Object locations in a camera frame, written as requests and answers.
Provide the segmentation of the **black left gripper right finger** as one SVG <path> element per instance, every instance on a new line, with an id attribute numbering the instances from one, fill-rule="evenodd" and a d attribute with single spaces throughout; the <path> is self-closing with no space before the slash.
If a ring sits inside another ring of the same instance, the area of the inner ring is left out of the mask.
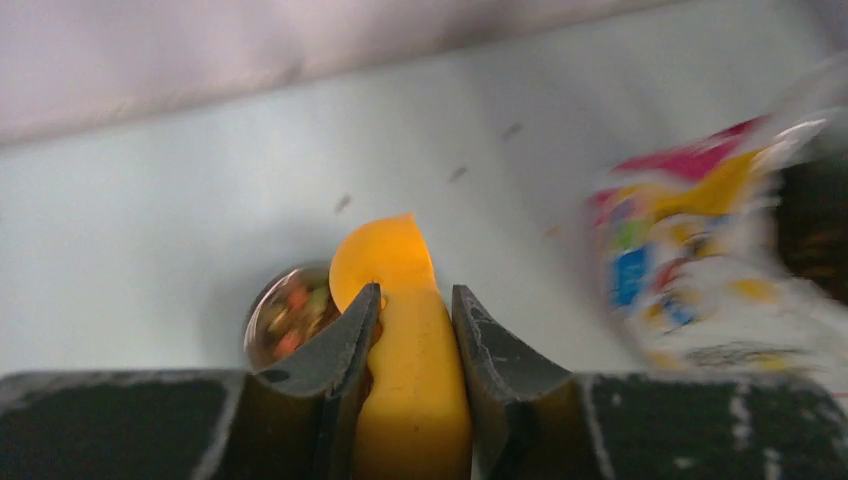
<path id="1" fill-rule="evenodd" d="M 786 374 L 573 373 L 464 285 L 453 329 L 484 479 L 843 479 L 847 418 Z"/>

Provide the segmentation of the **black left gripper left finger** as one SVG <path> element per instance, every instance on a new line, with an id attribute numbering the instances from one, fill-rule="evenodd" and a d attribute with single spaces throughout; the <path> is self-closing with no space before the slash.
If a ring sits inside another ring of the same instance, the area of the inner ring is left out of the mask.
<path id="1" fill-rule="evenodd" d="M 5 479 L 348 479 L 381 292 L 272 369 L 38 371 L 1 381 Z"/>

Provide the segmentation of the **white yellow pet food bag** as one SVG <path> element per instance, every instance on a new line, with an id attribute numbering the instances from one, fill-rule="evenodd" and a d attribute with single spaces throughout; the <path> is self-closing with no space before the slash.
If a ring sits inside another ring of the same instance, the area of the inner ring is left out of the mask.
<path id="1" fill-rule="evenodd" d="M 847 396 L 847 57 L 765 115 L 606 171 L 610 315 L 655 367 L 784 372 Z"/>

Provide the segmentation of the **orange plastic scoop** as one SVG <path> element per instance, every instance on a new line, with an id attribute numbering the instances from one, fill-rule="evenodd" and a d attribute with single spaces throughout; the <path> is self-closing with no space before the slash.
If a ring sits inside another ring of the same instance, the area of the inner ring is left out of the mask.
<path id="1" fill-rule="evenodd" d="M 380 287 L 373 379 L 356 427 L 356 479 L 467 479 L 472 421 L 452 322 L 426 242 L 411 213 L 374 220 L 347 236 L 329 285 L 346 311 Z"/>

